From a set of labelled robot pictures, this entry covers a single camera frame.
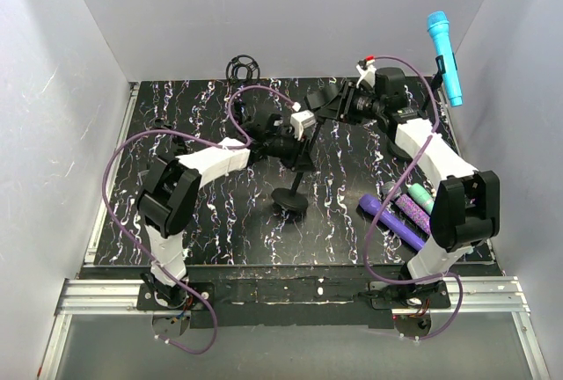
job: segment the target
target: blue microphone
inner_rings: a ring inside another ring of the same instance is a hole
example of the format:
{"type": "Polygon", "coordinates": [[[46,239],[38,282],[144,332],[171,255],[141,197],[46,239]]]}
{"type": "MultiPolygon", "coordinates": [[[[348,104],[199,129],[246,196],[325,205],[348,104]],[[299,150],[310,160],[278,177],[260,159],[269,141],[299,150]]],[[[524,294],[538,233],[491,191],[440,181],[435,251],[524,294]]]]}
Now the blue microphone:
{"type": "Polygon", "coordinates": [[[454,51],[451,49],[450,42],[450,22],[446,14],[442,11],[428,15],[428,34],[434,42],[436,49],[436,63],[438,70],[442,73],[443,83],[450,99],[452,107],[461,106],[462,100],[461,85],[457,77],[457,64],[454,51]]]}

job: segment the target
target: green microphone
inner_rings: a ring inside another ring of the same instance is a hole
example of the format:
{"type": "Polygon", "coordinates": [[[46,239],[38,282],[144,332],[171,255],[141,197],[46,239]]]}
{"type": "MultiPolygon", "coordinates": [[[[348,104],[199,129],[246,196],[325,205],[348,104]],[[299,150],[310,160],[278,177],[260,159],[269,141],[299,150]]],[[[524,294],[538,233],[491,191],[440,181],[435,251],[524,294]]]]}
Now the green microphone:
{"type": "Polygon", "coordinates": [[[421,184],[413,184],[407,190],[408,194],[413,198],[419,206],[424,208],[429,215],[432,214],[432,208],[434,207],[434,199],[432,195],[428,193],[424,186],[421,184]]]}

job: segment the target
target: gray floor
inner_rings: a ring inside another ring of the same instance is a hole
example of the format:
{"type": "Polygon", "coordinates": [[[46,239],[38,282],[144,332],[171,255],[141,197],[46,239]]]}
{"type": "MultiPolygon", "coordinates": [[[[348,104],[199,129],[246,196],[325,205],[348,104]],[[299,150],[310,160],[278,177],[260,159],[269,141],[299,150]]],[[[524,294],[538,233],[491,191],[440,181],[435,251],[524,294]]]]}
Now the gray floor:
{"type": "MultiPolygon", "coordinates": [[[[509,313],[461,314],[418,345],[358,326],[222,328],[202,356],[155,340],[150,321],[74,316],[57,379],[531,378],[509,313]]],[[[196,347],[208,336],[188,331],[181,341],[196,347]]]]}

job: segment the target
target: wall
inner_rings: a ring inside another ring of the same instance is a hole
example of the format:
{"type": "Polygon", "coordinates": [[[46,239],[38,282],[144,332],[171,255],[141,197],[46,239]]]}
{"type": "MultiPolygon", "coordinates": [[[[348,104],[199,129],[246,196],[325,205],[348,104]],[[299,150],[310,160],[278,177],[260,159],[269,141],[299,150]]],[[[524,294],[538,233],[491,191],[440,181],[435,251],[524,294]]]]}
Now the wall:
{"type": "Polygon", "coordinates": [[[459,45],[483,0],[85,0],[129,80],[224,78],[235,55],[268,77],[347,76],[365,55],[435,71],[427,15],[459,45]]]}
{"type": "Polygon", "coordinates": [[[464,156],[501,178],[501,265],[519,276],[552,378],[563,378],[563,0],[486,0],[457,51],[464,156]]]}
{"type": "Polygon", "coordinates": [[[35,378],[128,83],[83,0],[0,0],[0,377],[35,378]]]}

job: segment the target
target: black marble table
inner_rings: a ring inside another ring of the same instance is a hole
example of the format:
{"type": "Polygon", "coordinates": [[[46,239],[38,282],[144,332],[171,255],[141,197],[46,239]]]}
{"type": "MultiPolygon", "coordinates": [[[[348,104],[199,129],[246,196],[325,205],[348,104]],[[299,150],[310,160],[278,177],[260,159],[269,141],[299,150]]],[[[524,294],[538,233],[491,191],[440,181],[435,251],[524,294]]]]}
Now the black marble table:
{"type": "MultiPolygon", "coordinates": [[[[303,103],[303,97],[336,78],[264,79],[270,86],[303,103]]],[[[413,106],[420,106],[423,87],[416,78],[407,78],[413,106]]],[[[128,136],[152,128],[156,118],[176,129],[215,142],[226,136],[225,99],[230,91],[224,81],[158,81],[141,83],[128,136]]],[[[282,103],[265,91],[244,95],[250,113],[257,108],[282,111],[282,103]]],[[[450,127],[442,112],[440,132],[454,147],[450,127]]],[[[139,172],[146,170],[157,147],[170,139],[152,136],[135,142],[123,154],[114,184],[111,203],[118,217],[146,245],[134,200],[139,172]]],[[[189,150],[202,146],[190,142],[189,150]]],[[[320,132],[313,159],[318,170],[303,177],[299,191],[310,206],[302,220],[273,206],[270,194],[278,186],[290,187],[293,173],[277,159],[219,179],[200,191],[199,200],[184,236],[188,265],[356,265],[362,263],[362,246],[370,219],[357,209],[365,193],[377,194],[386,181],[398,179],[406,165],[392,158],[374,122],[348,126],[328,121],[320,132]]],[[[407,184],[419,182],[430,188],[417,170],[407,184]]],[[[405,220],[400,212],[396,215],[405,220]]],[[[406,224],[424,236],[406,220],[406,224]]],[[[401,263],[413,256],[392,232],[380,226],[372,241],[374,263],[401,263]]],[[[469,261],[491,261],[482,245],[469,261]]],[[[121,235],[106,218],[94,260],[101,266],[145,266],[148,259],[121,235]]]]}

